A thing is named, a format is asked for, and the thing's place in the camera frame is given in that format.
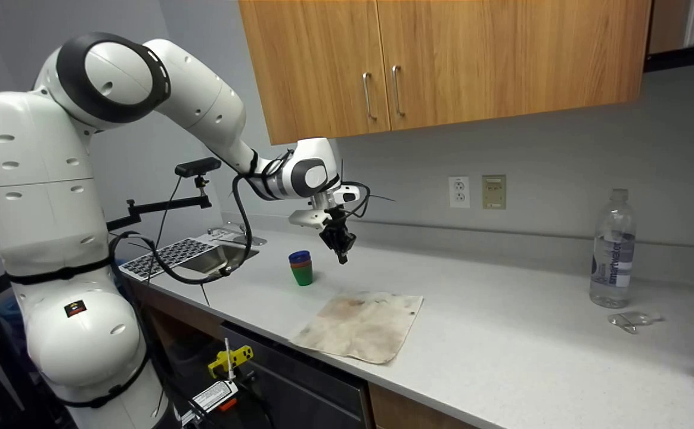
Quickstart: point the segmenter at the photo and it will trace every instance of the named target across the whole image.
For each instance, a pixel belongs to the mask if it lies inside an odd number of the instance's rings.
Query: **electrical outlet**
[[[482,205],[485,205],[485,211],[506,211],[508,208],[508,177],[506,174],[485,174]]]
[[[471,177],[448,177],[448,208],[471,208]]]

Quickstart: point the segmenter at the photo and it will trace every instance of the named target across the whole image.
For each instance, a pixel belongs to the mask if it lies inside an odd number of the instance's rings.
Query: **white wall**
[[[55,45],[99,30],[178,42],[246,101],[246,142],[263,156],[286,150],[267,145],[234,0],[0,2],[0,76],[33,80]],[[120,214],[131,195],[167,195],[173,166],[198,152],[200,145],[163,117],[100,136],[92,156],[106,213]],[[397,200],[376,200],[373,220],[589,237],[610,187],[631,187],[646,242],[694,244],[694,68],[649,75],[644,98],[627,107],[341,138],[341,152],[349,180]],[[508,211],[448,211],[447,177],[471,174],[478,191],[485,171],[508,174]],[[229,182],[228,169],[215,174],[222,211],[234,213]],[[286,218],[304,205],[246,195],[254,214]],[[170,227],[181,233],[198,218],[181,213]]]

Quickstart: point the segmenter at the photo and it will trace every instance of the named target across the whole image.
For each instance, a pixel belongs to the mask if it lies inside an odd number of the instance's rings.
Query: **crumpled cloth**
[[[294,338],[302,349],[390,366],[423,307],[423,295],[339,293]]]

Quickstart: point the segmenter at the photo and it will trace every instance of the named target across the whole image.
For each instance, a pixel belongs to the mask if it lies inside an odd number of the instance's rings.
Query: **kitchen counter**
[[[305,353],[476,428],[694,428],[694,289],[636,285],[627,310],[665,323],[633,337],[589,304],[588,276],[371,244],[339,266],[305,229],[255,233],[267,239],[261,255],[206,295],[170,276],[153,287],[291,349],[339,291],[424,295],[386,368]],[[309,289],[286,263],[302,249],[315,260]]]

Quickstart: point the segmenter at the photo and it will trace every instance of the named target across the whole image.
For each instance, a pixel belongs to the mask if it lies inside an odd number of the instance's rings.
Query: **clear plastic bottle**
[[[636,218],[627,195],[627,189],[610,191],[610,205],[591,247],[589,298],[601,307],[625,307],[631,304]]]

